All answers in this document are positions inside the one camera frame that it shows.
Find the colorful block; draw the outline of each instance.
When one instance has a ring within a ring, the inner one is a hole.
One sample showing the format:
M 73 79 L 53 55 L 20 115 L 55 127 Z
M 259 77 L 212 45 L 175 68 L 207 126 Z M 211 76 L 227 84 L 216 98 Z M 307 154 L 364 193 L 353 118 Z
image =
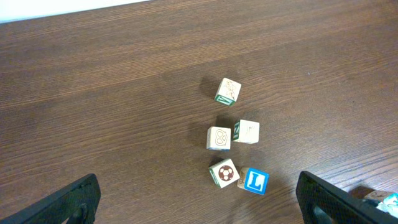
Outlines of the colorful block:
M 220 188 L 223 188 L 236 180 L 239 180 L 239 174 L 231 159 L 225 159 L 211 167 L 210 174 Z
M 223 78 L 215 97 L 217 102 L 232 106 L 238 99 L 242 85 L 228 78 Z
M 247 144 L 259 142 L 260 123 L 240 120 L 235 124 L 233 140 Z
M 244 167 L 241 169 L 238 187 L 250 192 L 264 195 L 269 175 L 261 170 Z
M 229 150 L 231 148 L 231 128 L 210 127 L 207 130 L 207 149 Z

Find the block with number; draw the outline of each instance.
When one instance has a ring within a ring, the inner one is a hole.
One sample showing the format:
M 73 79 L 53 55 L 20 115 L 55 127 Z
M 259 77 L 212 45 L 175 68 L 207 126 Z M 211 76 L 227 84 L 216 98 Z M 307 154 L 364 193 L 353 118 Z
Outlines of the block with number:
M 207 130 L 207 149 L 229 150 L 231 148 L 231 128 L 210 127 Z
M 250 192 L 264 195 L 269 175 L 261 170 L 243 167 L 238 180 L 238 187 Z
M 215 100 L 228 106 L 232 106 L 238 99 L 241 84 L 230 79 L 223 78 L 221 81 Z
M 220 188 L 223 188 L 236 180 L 239 180 L 239 174 L 231 159 L 225 159 L 211 167 L 210 174 Z
M 233 140 L 253 144 L 259 142 L 260 123 L 240 120 L 235 124 Z

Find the toy block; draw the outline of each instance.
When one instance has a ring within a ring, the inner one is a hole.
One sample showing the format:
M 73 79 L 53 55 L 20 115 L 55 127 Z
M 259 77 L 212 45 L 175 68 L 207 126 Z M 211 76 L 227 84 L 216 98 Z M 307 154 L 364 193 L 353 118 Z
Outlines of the toy block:
M 210 174 L 220 188 L 223 188 L 236 180 L 239 180 L 239 174 L 231 159 L 225 159 L 211 167 Z
M 210 127 L 207 130 L 207 149 L 229 150 L 231 148 L 231 128 Z
M 228 78 L 221 81 L 215 100 L 228 106 L 232 106 L 238 99 L 242 85 Z
M 243 167 L 240 172 L 238 187 L 250 192 L 264 195 L 269 175 L 261 170 Z
M 260 123 L 240 120 L 234 126 L 233 141 L 254 144 L 259 142 Z

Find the wooden surface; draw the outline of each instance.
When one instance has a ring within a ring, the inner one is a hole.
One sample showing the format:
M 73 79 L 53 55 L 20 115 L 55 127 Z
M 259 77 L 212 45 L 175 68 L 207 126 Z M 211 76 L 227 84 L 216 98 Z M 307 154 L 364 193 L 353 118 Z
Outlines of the wooden surface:
M 152 1 L 0 26 L 0 218 L 95 173 L 96 223 L 302 223 L 300 171 L 398 192 L 397 1 Z M 243 87 L 213 100 L 220 80 Z M 206 130 L 261 124 L 205 149 Z M 216 158 L 269 173 L 218 189 Z

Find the block with letter l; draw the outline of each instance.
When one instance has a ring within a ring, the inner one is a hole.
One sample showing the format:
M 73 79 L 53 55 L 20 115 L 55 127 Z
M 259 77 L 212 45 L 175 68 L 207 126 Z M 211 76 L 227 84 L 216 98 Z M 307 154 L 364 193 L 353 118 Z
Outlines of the block with letter l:
M 264 195 L 266 193 L 269 175 L 261 170 L 243 167 L 240 172 L 238 187 L 250 192 Z

